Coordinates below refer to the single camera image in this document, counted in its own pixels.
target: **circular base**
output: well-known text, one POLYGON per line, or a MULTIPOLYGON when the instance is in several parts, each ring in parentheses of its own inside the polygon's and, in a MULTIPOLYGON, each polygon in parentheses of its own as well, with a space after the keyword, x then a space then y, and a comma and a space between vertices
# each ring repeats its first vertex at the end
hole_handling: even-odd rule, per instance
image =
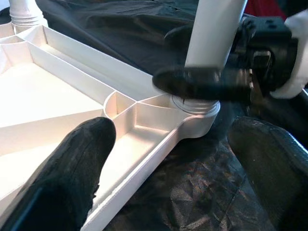
POLYGON ((172 101, 179 109, 192 115, 212 113, 219 105, 219 101, 183 100, 177 96, 172 96, 172 101))

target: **black fabric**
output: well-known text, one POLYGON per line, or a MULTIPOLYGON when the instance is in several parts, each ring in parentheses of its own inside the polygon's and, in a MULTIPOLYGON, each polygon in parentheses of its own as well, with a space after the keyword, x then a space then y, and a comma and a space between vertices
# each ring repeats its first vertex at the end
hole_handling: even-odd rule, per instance
MULTIPOLYGON (((50 28, 153 74, 162 67, 184 64, 185 49, 167 46, 164 36, 193 22, 198 1, 36 2, 50 28)), ((0 14, 0 22, 7 21, 6 10, 0 14)), ((249 110, 222 102, 210 132, 181 141, 106 230, 274 230, 226 139, 234 117, 248 113, 305 141, 307 122, 289 101, 265 99, 249 110)))

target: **black cloth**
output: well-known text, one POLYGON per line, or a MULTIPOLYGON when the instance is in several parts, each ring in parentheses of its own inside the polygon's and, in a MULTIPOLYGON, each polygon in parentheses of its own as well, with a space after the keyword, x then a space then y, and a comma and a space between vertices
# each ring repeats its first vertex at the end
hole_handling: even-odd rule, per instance
MULTIPOLYGON (((198 1, 36 2, 50 28, 153 74, 165 66, 184 64, 185 51, 166 46, 164 36, 193 22, 198 1)), ((3 11, 0 22, 7 21, 8 11, 3 11)), ((304 113, 293 109, 290 101, 275 102, 265 99, 262 105, 249 110, 222 102, 209 133, 199 139, 181 141, 106 230, 274 230, 230 149, 226 132, 236 116, 249 114, 287 127, 305 141, 308 124, 304 113), (275 106, 287 113, 279 114, 275 106)))

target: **wrinkled black plastic sheet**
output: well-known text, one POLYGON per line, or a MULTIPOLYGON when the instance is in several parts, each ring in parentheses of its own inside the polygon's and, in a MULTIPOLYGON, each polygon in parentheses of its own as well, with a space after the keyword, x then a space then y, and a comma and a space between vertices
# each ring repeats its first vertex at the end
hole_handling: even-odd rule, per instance
MULTIPOLYGON (((184 64, 186 53, 166 46, 164 35, 191 24, 198 1, 36 2, 50 28, 153 74, 165 66, 184 64)), ((0 23, 9 20, 8 11, 2 11, 0 23)), ((226 132, 236 116, 258 116, 286 128, 307 145, 307 112, 301 106, 305 100, 303 95, 292 103, 265 99, 250 109, 222 102, 210 132, 181 141, 106 230, 274 230, 226 132)))

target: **curved plastic divider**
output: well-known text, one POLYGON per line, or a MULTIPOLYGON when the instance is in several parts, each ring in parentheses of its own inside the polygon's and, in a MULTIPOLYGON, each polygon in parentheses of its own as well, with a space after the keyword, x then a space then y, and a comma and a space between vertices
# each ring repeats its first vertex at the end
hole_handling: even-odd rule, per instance
POLYGON ((104 114, 110 119, 116 118, 123 111, 132 106, 136 101, 119 93, 113 92, 104 103, 104 114))

